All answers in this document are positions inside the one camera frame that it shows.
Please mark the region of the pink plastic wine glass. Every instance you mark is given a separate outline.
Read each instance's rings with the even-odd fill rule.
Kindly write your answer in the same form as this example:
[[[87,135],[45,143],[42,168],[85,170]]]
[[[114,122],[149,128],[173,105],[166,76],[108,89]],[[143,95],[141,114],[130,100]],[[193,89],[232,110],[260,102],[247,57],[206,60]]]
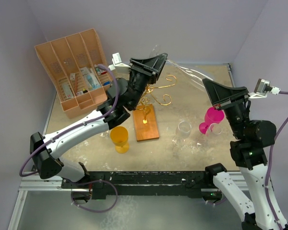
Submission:
[[[214,107],[210,107],[204,116],[204,122],[199,125],[199,131],[202,134],[206,134],[211,124],[219,124],[225,118],[225,114],[222,110],[217,110]]]

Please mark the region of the clear champagne flute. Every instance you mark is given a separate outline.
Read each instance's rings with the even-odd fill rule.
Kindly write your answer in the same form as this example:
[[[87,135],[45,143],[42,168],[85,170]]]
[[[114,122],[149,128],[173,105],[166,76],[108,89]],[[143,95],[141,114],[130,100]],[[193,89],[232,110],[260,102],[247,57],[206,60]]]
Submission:
[[[215,77],[211,76],[210,74],[208,74],[207,72],[198,67],[188,68],[186,66],[182,66],[176,63],[171,59],[167,59],[166,63],[174,66],[182,74],[181,79],[183,79],[186,83],[203,92],[206,91],[205,86],[203,84],[203,80],[204,79],[208,79],[210,81],[215,80]]]

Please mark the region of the clear wine glass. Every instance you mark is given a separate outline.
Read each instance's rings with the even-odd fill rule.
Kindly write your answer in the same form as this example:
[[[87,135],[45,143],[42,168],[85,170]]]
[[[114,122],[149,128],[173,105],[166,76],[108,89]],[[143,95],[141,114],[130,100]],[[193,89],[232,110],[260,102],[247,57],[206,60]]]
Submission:
[[[107,131],[105,131],[105,132],[101,132],[101,133],[99,134],[99,136],[102,137],[102,138],[108,137],[108,136],[109,136],[109,130],[107,130]]]
[[[191,124],[186,121],[182,121],[178,124],[175,132],[175,136],[172,139],[172,144],[177,147],[182,147],[185,144],[185,139],[190,136]]]
[[[196,147],[201,152],[207,152],[221,133],[222,127],[220,124],[212,123],[206,132],[197,140]]]

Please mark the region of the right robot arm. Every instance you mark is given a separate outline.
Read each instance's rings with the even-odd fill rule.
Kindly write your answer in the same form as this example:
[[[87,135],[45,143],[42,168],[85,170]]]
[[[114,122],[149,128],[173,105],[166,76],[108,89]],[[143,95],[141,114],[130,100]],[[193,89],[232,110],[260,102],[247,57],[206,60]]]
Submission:
[[[274,194],[270,177],[272,156],[264,149],[273,148],[282,128],[267,120],[251,120],[251,99],[265,98],[268,93],[288,94],[259,79],[253,93],[246,87],[231,88],[210,79],[203,84],[212,106],[224,111],[235,141],[230,142],[230,154],[242,174],[250,197],[231,181],[221,164],[205,168],[204,183],[217,187],[235,208],[244,230],[288,230],[288,221],[282,214]]]

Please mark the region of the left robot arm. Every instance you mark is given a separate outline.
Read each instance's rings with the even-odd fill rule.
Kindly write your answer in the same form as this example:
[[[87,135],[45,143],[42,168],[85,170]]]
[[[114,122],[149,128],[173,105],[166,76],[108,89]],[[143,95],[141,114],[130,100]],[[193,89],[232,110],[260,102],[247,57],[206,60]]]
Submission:
[[[50,134],[36,132],[30,137],[30,159],[41,179],[59,176],[69,180],[79,188],[89,183],[89,173],[78,162],[63,159],[63,155],[72,147],[86,139],[111,130],[129,117],[140,102],[147,85],[157,82],[165,66],[168,55],[162,53],[146,59],[131,58],[126,70],[129,78],[116,78],[113,72],[103,64],[98,68],[112,77],[106,90],[107,99],[86,117]]]

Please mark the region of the yellow plastic wine glass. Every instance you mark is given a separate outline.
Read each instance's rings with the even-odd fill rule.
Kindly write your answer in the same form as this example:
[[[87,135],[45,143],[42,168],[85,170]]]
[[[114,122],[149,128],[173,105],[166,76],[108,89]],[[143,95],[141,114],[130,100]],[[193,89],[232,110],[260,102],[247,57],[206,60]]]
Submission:
[[[110,139],[118,153],[124,154],[129,150],[129,134],[125,127],[117,126],[113,128],[110,132]]]

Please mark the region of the blue white tube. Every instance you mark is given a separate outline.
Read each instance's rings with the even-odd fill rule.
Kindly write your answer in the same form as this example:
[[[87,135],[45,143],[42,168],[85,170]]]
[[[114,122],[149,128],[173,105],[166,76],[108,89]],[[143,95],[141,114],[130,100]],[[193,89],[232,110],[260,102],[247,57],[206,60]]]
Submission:
[[[89,82],[90,88],[92,90],[101,88],[101,84],[99,83],[98,79],[94,74],[87,74],[86,79]]]

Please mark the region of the peach plastic desk organizer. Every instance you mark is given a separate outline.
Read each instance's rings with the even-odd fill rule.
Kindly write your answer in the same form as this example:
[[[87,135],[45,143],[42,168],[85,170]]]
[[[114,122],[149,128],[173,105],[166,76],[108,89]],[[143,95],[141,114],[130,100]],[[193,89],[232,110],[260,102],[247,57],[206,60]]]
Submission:
[[[91,112],[107,99],[112,77],[98,68],[107,61],[95,29],[37,45],[35,50],[69,119]],[[92,90],[87,74],[94,74],[101,88]]]

